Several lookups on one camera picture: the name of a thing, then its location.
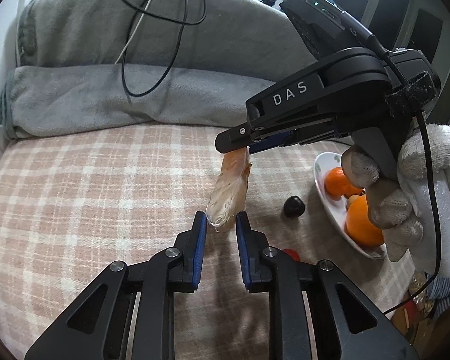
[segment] checkered tablecloth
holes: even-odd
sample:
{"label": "checkered tablecloth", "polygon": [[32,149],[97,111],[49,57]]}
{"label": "checkered tablecloth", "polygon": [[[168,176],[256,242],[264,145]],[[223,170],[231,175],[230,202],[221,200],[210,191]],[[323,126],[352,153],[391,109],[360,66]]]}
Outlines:
{"label": "checkered tablecloth", "polygon": [[[0,161],[0,337],[22,359],[34,340],[110,262],[148,260],[204,210],[221,166],[215,127],[146,124],[12,144]],[[326,217],[314,158],[320,142],[252,156],[246,209],[271,245],[302,261],[328,258],[380,309],[401,300],[413,273],[358,254]],[[281,217],[286,198],[306,204]],[[177,359],[267,359],[266,294],[243,287],[234,231],[209,230],[202,281],[177,294]]]}

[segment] white lettering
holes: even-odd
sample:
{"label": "white lettering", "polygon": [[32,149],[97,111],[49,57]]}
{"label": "white lettering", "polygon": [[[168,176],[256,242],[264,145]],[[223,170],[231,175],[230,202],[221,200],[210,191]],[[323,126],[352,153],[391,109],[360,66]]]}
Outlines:
{"label": "white lettering", "polygon": [[278,105],[282,102],[282,97],[278,94],[274,95],[273,99],[275,101],[275,105]]}
{"label": "white lettering", "polygon": [[287,88],[286,89],[286,99],[288,100],[290,97],[295,97],[295,95],[293,94],[293,92],[291,90],[289,90]]}
{"label": "white lettering", "polygon": [[301,91],[300,91],[300,93],[303,93],[303,92],[305,92],[306,91],[306,86],[305,85],[303,85],[305,82],[304,81],[300,81],[299,83],[298,83],[298,89],[301,89]]}

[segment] orange fruit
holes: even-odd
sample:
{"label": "orange fruit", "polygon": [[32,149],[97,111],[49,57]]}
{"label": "orange fruit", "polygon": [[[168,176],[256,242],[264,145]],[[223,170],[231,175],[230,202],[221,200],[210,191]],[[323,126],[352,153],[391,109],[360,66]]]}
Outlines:
{"label": "orange fruit", "polygon": [[382,231],[368,219],[366,196],[360,196],[350,204],[346,214],[346,232],[357,244],[374,248],[382,245]]}
{"label": "orange fruit", "polygon": [[351,195],[360,195],[363,192],[361,188],[351,185],[340,167],[333,168],[326,174],[325,191],[334,200],[339,200],[343,195],[349,198]]}

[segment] gray blanket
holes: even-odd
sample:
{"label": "gray blanket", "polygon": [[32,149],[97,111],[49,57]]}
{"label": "gray blanket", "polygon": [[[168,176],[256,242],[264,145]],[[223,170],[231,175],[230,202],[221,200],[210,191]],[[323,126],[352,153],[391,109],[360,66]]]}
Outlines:
{"label": "gray blanket", "polygon": [[[189,0],[188,20],[197,20],[202,8],[201,0]],[[181,19],[183,0],[153,0],[150,11]],[[0,109],[8,135],[53,136],[149,120],[232,126],[245,120],[245,100],[314,62],[284,14],[255,0],[207,0],[206,19],[183,32],[179,69],[152,94],[130,99],[111,64],[132,15],[121,0],[33,0],[19,20],[20,67]],[[156,82],[178,30],[143,20],[127,55],[132,91]]]}

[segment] plate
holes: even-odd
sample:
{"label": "plate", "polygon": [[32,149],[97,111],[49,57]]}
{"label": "plate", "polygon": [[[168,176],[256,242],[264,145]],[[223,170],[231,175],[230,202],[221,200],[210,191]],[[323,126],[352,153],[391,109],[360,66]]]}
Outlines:
{"label": "plate", "polygon": [[345,232],[346,220],[346,197],[342,196],[341,200],[332,200],[325,192],[325,176],[331,169],[341,166],[341,155],[332,152],[324,152],[315,158],[313,164],[313,175],[315,178],[315,185],[318,190],[320,200],[325,207],[325,211],[330,218],[330,221],[336,227],[338,232],[343,236],[348,243],[363,256],[373,260],[380,260],[386,256],[385,244],[378,247],[361,247]]}

